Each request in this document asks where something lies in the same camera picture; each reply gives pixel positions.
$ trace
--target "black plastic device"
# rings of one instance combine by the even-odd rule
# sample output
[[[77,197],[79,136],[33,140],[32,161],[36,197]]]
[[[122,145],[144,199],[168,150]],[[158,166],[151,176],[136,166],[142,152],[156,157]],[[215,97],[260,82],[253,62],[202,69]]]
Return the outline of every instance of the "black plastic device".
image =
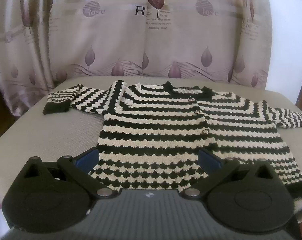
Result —
[[[293,199],[265,160],[245,165],[203,149],[208,177],[181,193],[116,192],[87,174],[98,156],[30,158],[3,200],[4,239],[302,239]]]

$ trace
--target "button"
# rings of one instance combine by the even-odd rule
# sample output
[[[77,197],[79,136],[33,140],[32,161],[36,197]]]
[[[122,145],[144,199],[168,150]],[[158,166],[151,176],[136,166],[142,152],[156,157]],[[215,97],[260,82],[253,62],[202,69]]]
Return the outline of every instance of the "button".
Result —
[[[210,132],[210,129],[209,128],[205,128],[202,130],[202,133],[203,134],[208,134]]]
[[[101,197],[108,197],[112,195],[113,190],[110,188],[101,188],[96,193]]]
[[[196,197],[200,195],[200,191],[196,188],[187,188],[184,193],[189,197]]]

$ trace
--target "sleeve cuff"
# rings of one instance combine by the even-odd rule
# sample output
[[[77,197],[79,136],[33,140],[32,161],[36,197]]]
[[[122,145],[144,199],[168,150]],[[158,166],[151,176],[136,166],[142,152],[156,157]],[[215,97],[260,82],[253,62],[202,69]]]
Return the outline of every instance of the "sleeve cuff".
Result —
[[[63,113],[70,109],[71,100],[66,100],[60,103],[48,102],[43,110],[43,114]]]

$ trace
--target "black and white knitted sweater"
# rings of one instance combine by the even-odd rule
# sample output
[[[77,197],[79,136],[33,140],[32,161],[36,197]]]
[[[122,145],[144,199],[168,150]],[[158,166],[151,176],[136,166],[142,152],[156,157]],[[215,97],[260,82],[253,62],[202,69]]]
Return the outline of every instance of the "black and white knitted sweater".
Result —
[[[77,85],[49,94],[44,114],[71,107],[104,117],[99,164],[91,176],[108,187],[179,191],[206,174],[197,155],[206,148],[242,163],[267,159],[295,196],[302,174],[276,126],[302,127],[302,114],[204,87],[128,86],[108,91]]]

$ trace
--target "small logo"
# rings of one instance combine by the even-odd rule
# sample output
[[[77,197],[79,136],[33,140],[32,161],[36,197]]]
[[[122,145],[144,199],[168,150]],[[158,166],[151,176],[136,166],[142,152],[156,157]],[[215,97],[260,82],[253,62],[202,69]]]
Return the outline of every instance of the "small logo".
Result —
[[[147,196],[147,197],[153,197],[154,194],[153,194],[152,192],[149,192],[149,193],[146,193],[146,196]]]
[[[13,40],[13,33],[11,31],[8,31],[7,33],[5,33],[4,42],[10,43],[12,40]]]
[[[100,4],[97,1],[91,1],[83,7],[83,14],[86,17],[93,17],[100,12]]]
[[[195,9],[203,16],[214,14],[213,5],[208,0],[197,0],[195,3]]]

